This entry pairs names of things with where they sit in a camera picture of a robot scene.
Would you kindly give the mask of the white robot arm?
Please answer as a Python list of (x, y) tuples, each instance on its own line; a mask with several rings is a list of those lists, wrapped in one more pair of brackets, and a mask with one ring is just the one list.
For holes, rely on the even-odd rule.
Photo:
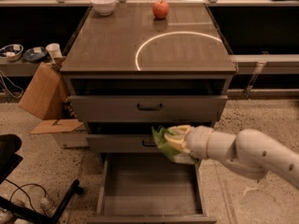
[(198, 160), (218, 161), (253, 180), (272, 172), (299, 189), (299, 155), (260, 131), (229, 134), (206, 126), (182, 125), (170, 127), (164, 138), (175, 150)]

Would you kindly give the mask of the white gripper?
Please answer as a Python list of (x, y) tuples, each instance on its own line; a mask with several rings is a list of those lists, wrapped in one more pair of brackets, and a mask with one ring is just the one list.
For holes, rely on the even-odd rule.
[(191, 125), (179, 125), (168, 128), (170, 133), (164, 135), (167, 143), (179, 152), (190, 151), (196, 159), (207, 158), (207, 144), (213, 129), (206, 126), (193, 128)]

